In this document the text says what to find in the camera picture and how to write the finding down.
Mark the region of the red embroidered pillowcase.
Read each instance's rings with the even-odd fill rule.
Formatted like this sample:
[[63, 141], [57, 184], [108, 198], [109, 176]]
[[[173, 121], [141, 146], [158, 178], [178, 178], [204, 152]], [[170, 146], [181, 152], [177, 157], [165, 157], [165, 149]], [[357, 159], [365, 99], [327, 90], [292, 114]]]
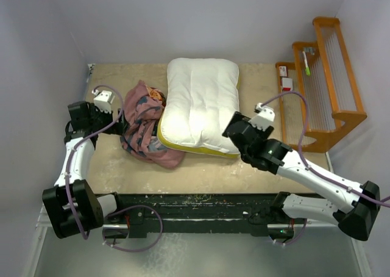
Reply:
[[124, 118], [128, 127], [120, 142], [122, 148], [138, 160], [175, 169], [185, 153], [166, 147], [157, 137], [165, 106], [164, 94], [140, 80], [125, 97]]

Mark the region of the white yellow-edged pillow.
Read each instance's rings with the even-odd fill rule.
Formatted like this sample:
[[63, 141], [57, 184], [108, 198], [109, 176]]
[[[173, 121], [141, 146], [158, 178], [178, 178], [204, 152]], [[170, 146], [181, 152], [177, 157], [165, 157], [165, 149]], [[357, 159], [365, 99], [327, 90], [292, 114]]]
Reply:
[[166, 147], [190, 153], [236, 158], [222, 136], [239, 110], [239, 67], [225, 59], [176, 58], [167, 66], [166, 107], [157, 137]]

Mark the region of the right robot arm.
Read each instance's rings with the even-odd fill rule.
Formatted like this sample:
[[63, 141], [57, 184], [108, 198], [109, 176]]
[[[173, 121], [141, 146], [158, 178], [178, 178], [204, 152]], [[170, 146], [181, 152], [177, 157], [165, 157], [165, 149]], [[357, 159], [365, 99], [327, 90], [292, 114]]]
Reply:
[[349, 237], [367, 241], [380, 211], [380, 188], [340, 177], [307, 161], [285, 143], [270, 138], [273, 115], [248, 118], [235, 112], [222, 133], [252, 167], [291, 179], [317, 193], [316, 198], [280, 192], [271, 207], [278, 223], [306, 218], [336, 225]]

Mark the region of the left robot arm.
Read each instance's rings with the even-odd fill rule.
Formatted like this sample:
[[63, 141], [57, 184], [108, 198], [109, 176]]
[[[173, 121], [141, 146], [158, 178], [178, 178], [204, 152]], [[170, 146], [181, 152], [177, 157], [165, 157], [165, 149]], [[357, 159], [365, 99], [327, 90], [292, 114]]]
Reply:
[[44, 208], [60, 239], [76, 234], [86, 239], [92, 229], [103, 225], [105, 218], [119, 223], [125, 217], [125, 208], [118, 204], [116, 193], [97, 196], [87, 182], [98, 135], [123, 135], [127, 127], [122, 110], [113, 117], [112, 102], [96, 98], [92, 103], [79, 101], [68, 106], [63, 167], [54, 186], [42, 193]]

